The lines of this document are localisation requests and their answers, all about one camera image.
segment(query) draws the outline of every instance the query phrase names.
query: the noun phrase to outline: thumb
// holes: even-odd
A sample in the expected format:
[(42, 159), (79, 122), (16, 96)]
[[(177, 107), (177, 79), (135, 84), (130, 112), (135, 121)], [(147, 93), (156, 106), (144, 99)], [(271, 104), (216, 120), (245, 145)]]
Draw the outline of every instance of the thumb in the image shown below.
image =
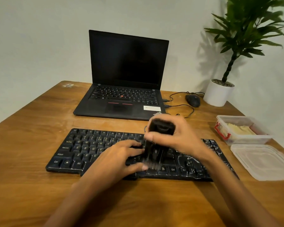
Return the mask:
[(147, 132), (144, 134), (144, 138), (153, 143), (167, 147), (173, 147), (173, 144), (175, 143), (174, 136), (160, 134), (158, 132)]
[(138, 171), (145, 171), (148, 169), (148, 166), (143, 164), (143, 163), (136, 163), (136, 164), (132, 164), (130, 166), (127, 167), (127, 174), (133, 174), (135, 172)]

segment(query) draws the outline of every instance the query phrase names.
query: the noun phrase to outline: thinkpad logo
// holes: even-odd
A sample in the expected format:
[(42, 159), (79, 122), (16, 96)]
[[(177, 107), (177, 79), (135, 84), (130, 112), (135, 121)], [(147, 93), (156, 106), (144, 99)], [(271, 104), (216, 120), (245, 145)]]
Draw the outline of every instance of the thinkpad logo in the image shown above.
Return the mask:
[(156, 114), (154, 114), (154, 116), (159, 115), (159, 114), (162, 114), (162, 113), (161, 112), (157, 112)]

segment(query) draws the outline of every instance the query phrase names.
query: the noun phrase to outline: fingernail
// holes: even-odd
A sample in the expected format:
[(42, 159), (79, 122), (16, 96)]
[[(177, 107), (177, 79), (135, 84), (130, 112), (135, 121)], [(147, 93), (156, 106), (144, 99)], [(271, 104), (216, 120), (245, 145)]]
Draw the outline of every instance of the fingernail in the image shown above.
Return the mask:
[(144, 134), (144, 138), (149, 140), (149, 141), (152, 141), (153, 140), (153, 134), (151, 133), (145, 133)]
[(145, 170), (147, 170), (147, 169), (148, 169), (148, 166), (147, 166), (147, 165), (143, 165), (142, 171), (145, 171)]

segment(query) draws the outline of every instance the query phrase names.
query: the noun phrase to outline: black laptop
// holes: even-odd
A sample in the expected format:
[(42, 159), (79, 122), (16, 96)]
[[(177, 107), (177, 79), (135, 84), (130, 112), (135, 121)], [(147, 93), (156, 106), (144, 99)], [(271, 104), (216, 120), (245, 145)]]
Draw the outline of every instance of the black laptop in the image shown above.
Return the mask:
[(169, 41), (89, 30), (93, 84), (75, 115), (149, 120), (165, 113), (160, 87)]

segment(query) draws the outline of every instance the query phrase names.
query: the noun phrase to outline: laptop touchpad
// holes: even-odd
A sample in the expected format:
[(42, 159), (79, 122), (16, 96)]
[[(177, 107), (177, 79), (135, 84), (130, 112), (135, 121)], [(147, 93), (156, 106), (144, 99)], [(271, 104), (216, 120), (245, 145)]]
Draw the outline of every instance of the laptop touchpad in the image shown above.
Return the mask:
[(108, 103), (105, 108), (105, 113), (114, 113), (122, 115), (131, 115), (133, 112), (132, 105), (125, 105), (121, 103)]

